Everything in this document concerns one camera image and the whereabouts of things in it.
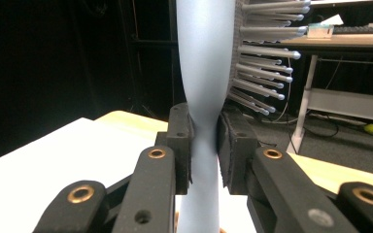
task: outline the floor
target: floor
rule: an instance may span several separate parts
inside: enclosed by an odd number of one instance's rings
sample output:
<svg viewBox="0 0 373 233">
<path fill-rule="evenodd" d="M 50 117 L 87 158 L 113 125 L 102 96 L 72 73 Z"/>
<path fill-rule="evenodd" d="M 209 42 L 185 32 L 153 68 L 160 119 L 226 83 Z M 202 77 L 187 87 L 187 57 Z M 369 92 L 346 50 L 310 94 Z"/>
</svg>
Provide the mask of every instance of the floor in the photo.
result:
<svg viewBox="0 0 373 233">
<path fill-rule="evenodd" d="M 268 123 L 266 118 L 252 117 L 248 121 L 262 144 L 281 150 L 287 149 L 289 132 L 292 134 L 296 124 Z M 373 134 L 366 133 L 362 126 L 308 116 L 305 128 L 298 154 L 373 173 Z"/>
</svg>

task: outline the screw hole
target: screw hole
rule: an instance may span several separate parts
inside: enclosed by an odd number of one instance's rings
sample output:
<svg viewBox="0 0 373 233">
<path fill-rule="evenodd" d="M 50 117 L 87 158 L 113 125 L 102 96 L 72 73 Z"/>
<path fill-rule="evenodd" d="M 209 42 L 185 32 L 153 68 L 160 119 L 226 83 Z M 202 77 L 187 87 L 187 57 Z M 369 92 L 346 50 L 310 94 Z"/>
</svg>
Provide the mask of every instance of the screw hole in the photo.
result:
<svg viewBox="0 0 373 233">
<path fill-rule="evenodd" d="M 263 154 L 269 158 L 274 158 L 274 159 L 283 157 L 283 154 L 277 150 L 265 150 Z"/>
<path fill-rule="evenodd" d="M 308 217 L 314 223 L 323 226 L 323 227 L 332 227 L 334 226 L 334 220 L 332 216 L 327 212 L 320 209 L 311 209 L 308 211 Z"/>
<path fill-rule="evenodd" d="M 159 149 L 155 149 L 155 150 L 151 150 L 149 153 L 148 153 L 148 156 L 151 157 L 151 158 L 161 158 L 163 156 L 165 156 L 165 150 L 159 150 Z"/>
<path fill-rule="evenodd" d="M 365 187 L 356 187 L 353 194 L 361 201 L 373 205 L 373 190 Z"/>
<path fill-rule="evenodd" d="M 93 196 L 94 192 L 93 187 L 87 184 L 81 185 L 69 192 L 68 201 L 74 204 L 85 202 Z"/>
<path fill-rule="evenodd" d="M 139 211 L 135 215 L 135 221 L 138 222 L 139 224 L 147 224 L 148 222 L 151 221 L 152 215 L 151 212 L 149 211 Z"/>
</svg>

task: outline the white surface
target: white surface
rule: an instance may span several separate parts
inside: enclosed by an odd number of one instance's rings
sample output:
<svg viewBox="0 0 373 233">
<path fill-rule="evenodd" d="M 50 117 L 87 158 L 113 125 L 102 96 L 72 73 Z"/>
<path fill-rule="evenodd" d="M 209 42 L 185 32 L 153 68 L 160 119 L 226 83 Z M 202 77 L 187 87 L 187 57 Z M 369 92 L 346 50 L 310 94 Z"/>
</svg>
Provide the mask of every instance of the white surface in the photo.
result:
<svg viewBox="0 0 373 233">
<path fill-rule="evenodd" d="M 340 15 L 335 15 L 321 22 L 321 25 L 342 25 L 344 21 Z"/>
<path fill-rule="evenodd" d="M 152 145 L 153 140 L 81 118 L 1 157 L 0 232 L 32 232 L 63 187 L 80 180 L 108 187 L 130 175 L 139 153 Z M 221 226 L 228 233 L 254 232 L 246 197 L 224 189 L 220 202 Z"/>
</svg>

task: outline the dark wall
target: dark wall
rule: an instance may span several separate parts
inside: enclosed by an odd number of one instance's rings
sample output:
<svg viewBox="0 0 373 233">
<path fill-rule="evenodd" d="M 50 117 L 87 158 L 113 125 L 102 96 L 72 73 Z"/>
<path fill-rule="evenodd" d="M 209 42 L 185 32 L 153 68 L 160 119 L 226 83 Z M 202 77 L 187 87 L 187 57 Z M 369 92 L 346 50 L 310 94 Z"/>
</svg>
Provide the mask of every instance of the dark wall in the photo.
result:
<svg viewBox="0 0 373 233">
<path fill-rule="evenodd" d="M 117 2 L 0 1 L 0 155 L 134 99 Z"/>
<path fill-rule="evenodd" d="M 136 0 L 133 7 L 140 112 L 167 119 L 172 106 L 186 101 L 177 46 L 175 0 Z"/>
</svg>

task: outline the cable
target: cable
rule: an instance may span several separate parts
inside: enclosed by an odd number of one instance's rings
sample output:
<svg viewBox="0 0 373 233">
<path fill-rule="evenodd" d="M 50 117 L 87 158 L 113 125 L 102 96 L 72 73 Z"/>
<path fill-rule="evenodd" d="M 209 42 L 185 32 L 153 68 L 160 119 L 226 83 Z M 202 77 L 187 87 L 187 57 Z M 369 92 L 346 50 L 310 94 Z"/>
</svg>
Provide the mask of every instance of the cable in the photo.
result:
<svg viewBox="0 0 373 233">
<path fill-rule="evenodd" d="M 341 64 L 341 61 L 342 61 L 343 58 L 344 58 L 344 56 L 341 56 L 340 61 L 338 61 L 338 65 L 337 65 L 337 67 L 335 68 L 335 71 L 334 71 L 334 73 L 332 74 L 332 77 L 331 77 L 331 79 L 329 80 L 328 84 L 326 85 L 325 89 L 328 89 L 329 86 L 331 85 L 332 80 L 334 79 L 335 74 L 337 74 L 338 68 L 340 67 L 340 64 Z"/>
<path fill-rule="evenodd" d="M 311 129 L 309 129 L 309 128 L 305 127 L 305 126 L 303 128 L 305 129 L 305 131 L 307 131 L 307 132 L 309 132 L 309 133 L 311 133 L 311 134 L 313 134 L 315 136 L 322 137 L 322 138 L 332 138 L 332 137 L 334 137 L 335 135 L 338 134 L 340 128 L 339 128 L 338 124 L 335 121 L 331 120 L 328 116 L 326 116 L 326 117 L 327 117 L 327 120 L 330 123 L 332 123 L 333 125 L 335 125 L 335 132 L 332 133 L 332 134 L 329 134 L 329 135 L 320 134 L 320 133 L 316 133 L 316 132 L 312 131 Z"/>
<path fill-rule="evenodd" d="M 266 117 L 268 120 L 270 121 L 263 121 L 262 123 L 271 123 L 271 124 L 294 124 L 298 121 L 298 118 L 294 118 L 294 119 L 291 119 L 289 121 L 277 121 L 277 122 L 273 122 L 270 118 Z"/>
<path fill-rule="evenodd" d="M 358 132 L 361 132 L 363 134 L 367 134 L 367 135 L 370 135 L 373 137 L 373 133 L 369 133 L 369 132 L 366 132 L 362 129 L 363 126 L 366 125 L 366 123 L 362 123 L 362 124 L 354 124 L 354 123 L 351 123 L 351 122 L 347 122 L 347 121 L 343 121 L 343 120 L 338 120 L 338 119 L 334 119 L 334 118 L 331 118 L 330 116 L 319 116 L 319 115 L 312 115 L 311 117 L 316 117 L 318 119 L 322 119 L 322 120 L 328 120 L 330 121 L 331 123 L 333 123 L 335 126 L 336 126 L 336 132 L 331 134 L 331 135 L 322 135 L 322 134 L 318 134 L 318 133 L 315 133 L 313 132 L 312 130 L 304 127 L 304 129 L 316 136 L 319 136 L 319 137 L 325 137 L 325 138 L 330 138 L 330 137 L 333 137 L 335 136 L 338 132 L 339 132 L 339 126 L 343 126 L 343 127 L 346 127 L 346 128 L 349 128 L 349 129 L 352 129 L 352 130 L 355 130 L 355 131 L 358 131 Z"/>
<path fill-rule="evenodd" d="M 310 117 L 320 118 L 320 119 L 327 119 L 327 118 L 329 118 L 329 119 L 337 121 L 337 122 L 343 122 L 343 123 L 347 123 L 347 124 L 355 125 L 355 126 L 364 126 L 364 125 L 367 124 L 367 123 L 365 123 L 363 121 L 359 121 L 359 120 L 355 120 L 355 119 L 343 119 L 343 118 L 337 117 L 337 116 L 321 115 L 321 114 L 317 114 L 317 113 L 311 113 L 311 114 L 309 114 L 309 116 Z"/>
<path fill-rule="evenodd" d="M 289 58 L 288 58 L 288 67 L 291 68 L 290 67 L 290 60 L 289 60 Z M 286 102 L 286 106 L 283 109 L 283 112 L 281 113 L 280 116 L 278 116 L 278 118 L 272 120 L 271 122 L 278 122 L 278 120 L 280 120 L 281 117 L 283 117 L 284 113 L 286 112 L 286 109 L 288 107 L 289 97 L 290 97 L 290 87 L 291 87 L 291 83 L 289 83 L 289 86 L 288 86 L 287 102 Z"/>
</svg>

